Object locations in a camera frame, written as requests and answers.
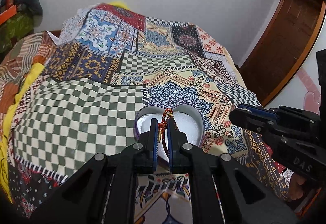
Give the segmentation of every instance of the wooden door frame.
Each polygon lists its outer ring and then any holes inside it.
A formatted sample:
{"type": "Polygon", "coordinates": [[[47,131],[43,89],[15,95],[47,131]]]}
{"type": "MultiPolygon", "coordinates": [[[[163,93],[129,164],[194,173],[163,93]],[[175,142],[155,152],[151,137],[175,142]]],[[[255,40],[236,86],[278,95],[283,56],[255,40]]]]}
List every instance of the wooden door frame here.
{"type": "Polygon", "coordinates": [[[278,93],[283,90],[283,88],[287,85],[287,83],[289,81],[291,81],[291,79],[293,78],[293,76],[297,73],[297,71],[300,69],[301,65],[304,63],[304,61],[306,60],[306,58],[308,57],[310,51],[312,50],[317,37],[319,35],[319,32],[322,28],[323,25],[323,21],[325,18],[325,11],[326,11],[326,4],[323,1],[322,3],[322,8],[320,10],[319,13],[319,17],[316,23],[316,26],[314,28],[314,31],[311,34],[311,37],[307,43],[307,45],[305,46],[303,52],[301,53],[301,55],[299,56],[298,60],[296,61],[296,63],[292,66],[292,68],[290,69],[290,71],[287,73],[287,75],[284,77],[284,79],[278,84],[278,86],[276,86],[276,88],[263,100],[263,102],[261,103],[263,107],[267,106],[277,95],[278,93]]]}
{"type": "MultiPolygon", "coordinates": [[[[266,27],[266,30],[264,31],[263,35],[261,36],[260,40],[257,42],[255,48],[253,49],[253,51],[250,53],[250,55],[248,56],[248,58],[246,59],[246,61],[243,63],[243,65],[240,68],[240,73],[241,71],[245,70],[246,67],[250,64],[250,61],[252,60],[252,58],[257,54],[257,52],[260,49],[261,44],[263,43],[264,39],[266,38],[266,36],[268,35],[270,29],[272,28],[280,10],[281,7],[283,5],[285,0],[280,0],[278,7],[275,10],[275,13],[272,17],[272,19],[270,20],[268,26],[266,27]]],[[[314,31],[306,45],[306,47],[304,48],[303,52],[301,53],[301,55],[299,56],[299,58],[297,59],[296,63],[292,66],[292,68],[290,69],[290,71],[287,73],[287,75],[284,77],[284,79],[277,85],[277,87],[261,102],[262,106],[265,107],[267,106],[277,95],[278,93],[287,85],[287,83],[293,78],[293,76],[296,74],[296,72],[299,70],[299,68],[301,67],[301,65],[304,63],[305,59],[307,58],[307,56],[309,55],[311,49],[313,48],[316,39],[319,35],[320,29],[322,27],[324,18],[325,18],[325,11],[326,11],[326,4],[325,2],[322,2],[322,7],[319,13],[319,17],[316,23],[316,26],[314,28],[314,31]]]]}
{"type": "Polygon", "coordinates": [[[273,17],[271,18],[270,22],[268,23],[268,26],[266,27],[263,35],[261,35],[259,41],[257,42],[256,46],[254,47],[254,49],[252,50],[252,52],[249,54],[248,58],[245,60],[245,62],[243,63],[243,65],[240,67],[240,73],[242,70],[244,70],[250,63],[250,61],[252,60],[253,57],[255,57],[256,53],[259,51],[261,44],[263,43],[264,39],[267,37],[269,31],[271,30],[277,16],[278,13],[281,11],[281,8],[283,6],[285,0],[280,0],[280,2],[278,3],[278,7],[276,8],[273,17]]]}

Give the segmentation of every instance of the floral pattern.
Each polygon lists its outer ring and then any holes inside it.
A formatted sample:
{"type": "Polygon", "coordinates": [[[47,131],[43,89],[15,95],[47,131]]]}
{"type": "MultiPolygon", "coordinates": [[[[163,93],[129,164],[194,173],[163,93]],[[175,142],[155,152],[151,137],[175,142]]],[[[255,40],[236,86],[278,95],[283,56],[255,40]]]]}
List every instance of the floral pattern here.
{"type": "MultiPolygon", "coordinates": [[[[224,48],[201,28],[192,24],[175,27],[160,26],[151,21],[146,23],[142,15],[106,4],[82,11],[65,25],[61,39],[68,41],[65,45],[61,44],[56,47],[42,73],[42,78],[46,78],[47,74],[56,81],[86,77],[100,82],[103,87],[105,85],[138,85],[144,91],[145,96],[141,100],[146,104],[163,107],[191,104],[199,110],[204,120],[205,136],[202,148],[206,153],[220,155],[222,152],[228,152],[232,154],[237,161],[246,165],[264,185],[270,186],[278,197],[286,196],[286,184],[280,172],[282,168],[275,167],[275,164],[271,162],[268,148],[263,145],[259,135],[242,130],[230,123],[228,116],[233,104],[219,90],[217,83],[229,89],[236,85],[236,81],[231,77],[232,69],[223,68],[220,64],[221,61],[226,62],[223,60],[224,48]],[[121,71],[121,55],[124,52],[134,51],[140,54],[140,59],[145,56],[168,57],[172,62],[178,61],[178,63],[180,63],[179,54],[186,53],[192,56],[194,64],[184,68],[168,66],[157,71],[143,71],[135,74],[121,71]]],[[[22,77],[28,72],[29,66],[19,67],[22,77]]],[[[0,80],[1,86],[4,86],[4,81],[0,80]]],[[[18,86],[14,86],[13,90],[12,100],[18,91],[18,86]]],[[[27,91],[22,99],[25,101],[22,101],[22,105],[17,108],[17,119],[13,120],[14,126],[21,119],[18,115],[26,111],[26,102],[32,101],[32,97],[33,90],[27,91]]],[[[0,114],[1,124],[4,114],[0,114]]],[[[18,161],[13,158],[16,152],[13,142],[9,141],[8,145],[9,170],[2,169],[2,175],[9,176],[8,194],[11,195],[18,211],[30,216],[51,196],[61,182],[58,181],[58,176],[54,171],[47,171],[45,168],[38,170],[28,163],[30,162],[28,160],[18,161]]],[[[135,201],[137,219],[135,221],[139,220],[138,222],[142,223],[146,218],[148,222],[147,217],[157,216],[157,210],[155,212],[153,208],[160,207],[160,211],[167,213],[160,223],[192,223],[190,219],[191,188],[187,183],[188,175],[164,175],[157,180],[153,179],[149,181],[148,186],[137,190],[135,201]],[[178,182],[178,185],[172,184],[167,187],[170,182],[178,182]],[[177,197],[178,202],[169,199],[172,196],[174,196],[173,200],[177,197]],[[157,201],[163,201],[163,207],[157,201]],[[180,206],[182,203],[187,203],[189,210],[176,214],[173,207],[176,204],[180,206]]]]}
{"type": "Polygon", "coordinates": [[[22,215],[30,217],[33,211],[63,183],[61,181],[63,177],[60,177],[60,182],[53,174],[47,175],[48,170],[38,170],[38,166],[35,169],[34,165],[30,168],[25,163],[26,161],[22,159],[15,159],[14,166],[8,165],[9,188],[17,210],[22,215]]]}
{"type": "Polygon", "coordinates": [[[226,139],[225,140],[225,145],[227,146],[228,153],[234,154],[236,152],[246,150],[247,147],[243,142],[241,128],[232,125],[231,129],[234,131],[234,139],[232,139],[232,140],[226,139]]]}
{"type": "Polygon", "coordinates": [[[206,83],[213,82],[213,79],[211,79],[209,76],[207,76],[203,71],[193,70],[191,72],[192,72],[192,74],[193,74],[194,77],[204,76],[206,83]]]}
{"type": "Polygon", "coordinates": [[[179,37],[179,43],[184,47],[193,47],[197,44],[197,40],[191,35],[184,34],[179,37]]]}
{"type": "Polygon", "coordinates": [[[196,26],[172,27],[172,34],[175,43],[200,57],[204,57],[203,45],[199,39],[196,26]]]}
{"type": "Polygon", "coordinates": [[[90,10],[90,8],[82,9],[76,16],[63,23],[59,37],[59,45],[69,43],[78,35],[90,10]]]}
{"type": "Polygon", "coordinates": [[[191,104],[198,109],[203,117],[205,130],[211,129],[212,125],[208,114],[213,106],[212,103],[206,102],[199,98],[196,87],[184,87],[172,81],[168,81],[164,85],[157,85],[148,89],[151,96],[148,101],[152,105],[159,105],[162,107],[174,107],[179,104],[191,104]]]}
{"type": "Polygon", "coordinates": [[[110,37],[114,37],[116,31],[114,24],[89,15],[76,39],[88,45],[91,50],[108,52],[112,44],[110,37]]]}
{"type": "Polygon", "coordinates": [[[143,81],[142,76],[122,76],[121,77],[121,85],[130,85],[133,84],[140,84],[143,81]]]}
{"type": "Polygon", "coordinates": [[[205,51],[215,53],[215,54],[225,55],[223,46],[217,43],[215,39],[213,39],[209,34],[207,34],[200,27],[198,26],[196,27],[205,51]]]}

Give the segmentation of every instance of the green checkered fabric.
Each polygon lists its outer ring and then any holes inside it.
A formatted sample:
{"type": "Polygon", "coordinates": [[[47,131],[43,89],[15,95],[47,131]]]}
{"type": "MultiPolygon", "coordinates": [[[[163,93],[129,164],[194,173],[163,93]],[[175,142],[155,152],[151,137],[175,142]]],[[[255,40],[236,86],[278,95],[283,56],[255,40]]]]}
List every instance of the green checkered fabric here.
{"type": "Polygon", "coordinates": [[[151,58],[135,53],[125,53],[122,58],[121,72],[144,73],[164,67],[185,67],[194,65],[190,56],[178,55],[167,58],[151,58]]]}
{"type": "Polygon", "coordinates": [[[72,175],[94,154],[120,153],[135,142],[143,86],[113,87],[87,78],[46,80],[15,128],[15,152],[49,170],[72,175]]]}

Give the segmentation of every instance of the heart-shaped box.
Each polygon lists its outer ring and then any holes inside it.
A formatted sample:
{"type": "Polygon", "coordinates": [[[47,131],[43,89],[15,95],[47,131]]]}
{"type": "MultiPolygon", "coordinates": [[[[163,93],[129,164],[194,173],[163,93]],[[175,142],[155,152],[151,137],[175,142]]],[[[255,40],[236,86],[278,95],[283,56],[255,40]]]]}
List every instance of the heart-shaped box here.
{"type": "MultiPolygon", "coordinates": [[[[139,132],[139,128],[137,126],[137,121],[141,117],[143,117],[145,115],[150,115],[150,114],[161,114],[162,115],[164,113],[165,109],[166,108],[160,107],[157,105],[147,105],[147,106],[143,107],[141,110],[139,110],[139,112],[136,115],[135,123],[134,123],[135,138],[139,139],[140,132],[139,132]]],[[[189,139],[189,137],[187,136],[187,139],[188,139],[189,143],[196,145],[196,146],[200,146],[202,143],[203,137],[204,137],[204,121],[203,121],[203,117],[200,114],[200,112],[198,111],[198,109],[190,104],[180,104],[178,106],[172,107],[172,110],[173,110],[173,113],[175,113],[175,112],[184,113],[194,119],[194,121],[196,122],[196,124],[199,128],[198,136],[195,138],[191,138],[191,139],[189,139]]],[[[161,162],[163,162],[163,165],[168,165],[169,161],[168,161],[166,154],[163,151],[163,148],[159,147],[158,157],[160,157],[160,160],[161,160],[161,162]]]]}

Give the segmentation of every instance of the bed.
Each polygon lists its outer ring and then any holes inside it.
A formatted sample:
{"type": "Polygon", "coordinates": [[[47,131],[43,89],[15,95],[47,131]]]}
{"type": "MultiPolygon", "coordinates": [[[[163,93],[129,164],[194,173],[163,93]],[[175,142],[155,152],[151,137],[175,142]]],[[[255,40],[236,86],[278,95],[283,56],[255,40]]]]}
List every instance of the bed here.
{"type": "MultiPolygon", "coordinates": [[[[59,39],[22,39],[0,69],[0,183],[21,215],[94,154],[135,143],[134,119],[146,105],[195,106],[204,152],[231,154],[287,198],[291,172],[270,158],[260,135],[228,118],[238,104],[259,101],[227,50],[197,25],[102,3],[65,21],[59,39]]],[[[187,174],[162,168],[139,179],[135,223],[159,222],[192,223],[187,174]]]]}

